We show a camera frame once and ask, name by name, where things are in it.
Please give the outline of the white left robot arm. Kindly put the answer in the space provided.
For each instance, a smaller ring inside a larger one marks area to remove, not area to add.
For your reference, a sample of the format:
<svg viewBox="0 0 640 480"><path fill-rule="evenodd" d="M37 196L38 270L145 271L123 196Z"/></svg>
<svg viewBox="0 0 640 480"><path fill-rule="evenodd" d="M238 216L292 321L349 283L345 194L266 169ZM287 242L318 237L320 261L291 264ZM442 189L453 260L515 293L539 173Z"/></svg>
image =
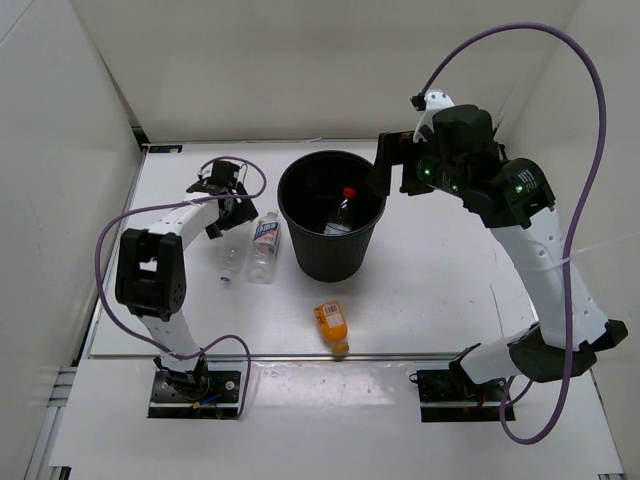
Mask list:
<svg viewBox="0 0 640 480"><path fill-rule="evenodd" d="M147 329L160 351L159 368L176 372L175 388L188 400L206 395L210 377L199 364L202 349L182 311L187 281L185 251L201 234L216 240L258 216L241 180L249 162L223 156L206 162L184 200L144 229L120 237L116 301Z"/></svg>

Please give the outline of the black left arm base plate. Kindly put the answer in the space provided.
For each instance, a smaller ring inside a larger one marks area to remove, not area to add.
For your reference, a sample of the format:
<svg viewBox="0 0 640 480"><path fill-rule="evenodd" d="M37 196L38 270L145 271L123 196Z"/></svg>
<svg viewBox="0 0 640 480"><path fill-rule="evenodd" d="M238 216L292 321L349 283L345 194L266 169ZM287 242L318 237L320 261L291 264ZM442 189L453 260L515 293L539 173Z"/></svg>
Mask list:
<svg viewBox="0 0 640 480"><path fill-rule="evenodd" d="M157 368L149 396L150 419L237 420L244 375L200 361L195 376Z"/></svg>

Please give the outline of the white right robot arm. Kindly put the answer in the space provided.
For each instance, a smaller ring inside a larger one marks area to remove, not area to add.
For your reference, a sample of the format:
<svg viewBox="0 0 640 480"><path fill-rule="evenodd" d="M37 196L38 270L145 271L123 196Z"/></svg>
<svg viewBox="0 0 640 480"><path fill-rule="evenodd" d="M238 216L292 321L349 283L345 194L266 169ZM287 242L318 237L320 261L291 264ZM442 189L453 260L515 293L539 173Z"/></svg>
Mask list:
<svg viewBox="0 0 640 480"><path fill-rule="evenodd" d="M402 193L439 190L480 217L510 257L535 309L528 329L473 345L450 362L455 396L470 400L486 383L517 375L537 383L578 377L596 363L598 352L627 337L626 325L599 309L577 270L564 279L564 240L550 184L533 161L503 157L487 111L453 106L438 110L417 133L380 134L368 175L377 195L389 195L395 165L403 168Z"/></svg>

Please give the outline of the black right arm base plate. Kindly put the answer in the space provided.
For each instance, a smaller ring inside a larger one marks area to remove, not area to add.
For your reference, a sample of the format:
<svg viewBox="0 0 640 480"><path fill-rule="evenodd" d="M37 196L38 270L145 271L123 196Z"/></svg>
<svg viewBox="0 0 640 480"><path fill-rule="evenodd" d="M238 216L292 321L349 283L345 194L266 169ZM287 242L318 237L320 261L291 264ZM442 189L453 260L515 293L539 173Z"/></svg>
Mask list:
<svg viewBox="0 0 640 480"><path fill-rule="evenodd" d="M409 381L417 387L422 423L486 423L500 421L505 376L473 383L461 359L477 343L461 352L424 354L415 358Z"/></svg>

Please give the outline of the clear bottle blue cap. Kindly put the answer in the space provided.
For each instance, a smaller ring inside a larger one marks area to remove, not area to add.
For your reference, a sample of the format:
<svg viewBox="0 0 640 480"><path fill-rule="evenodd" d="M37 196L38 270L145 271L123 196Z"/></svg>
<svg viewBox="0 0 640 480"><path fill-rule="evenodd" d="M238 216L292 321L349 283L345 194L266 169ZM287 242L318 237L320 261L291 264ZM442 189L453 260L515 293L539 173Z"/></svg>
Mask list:
<svg viewBox="0 0 640 480"><path fill-rule="evenodd" d="M238 245L225 244L220 248L218 257L219 280L229 285L242 268L243 253Z"/></svg>

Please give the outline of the clear bottle red label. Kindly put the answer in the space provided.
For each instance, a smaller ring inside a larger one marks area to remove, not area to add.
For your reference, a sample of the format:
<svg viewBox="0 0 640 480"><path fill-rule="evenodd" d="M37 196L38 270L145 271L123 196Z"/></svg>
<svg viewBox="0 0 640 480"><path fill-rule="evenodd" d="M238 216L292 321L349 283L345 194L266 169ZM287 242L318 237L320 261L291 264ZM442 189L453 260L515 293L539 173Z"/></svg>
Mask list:
<svg viewBox="0 0 640 480"><path fill-rule="evenodd" d="M353 203L357 191L351 187L345 187L336 209L329 216L324 228L324 234L328 236L342 236L349 234L353 229Z"/></svg>

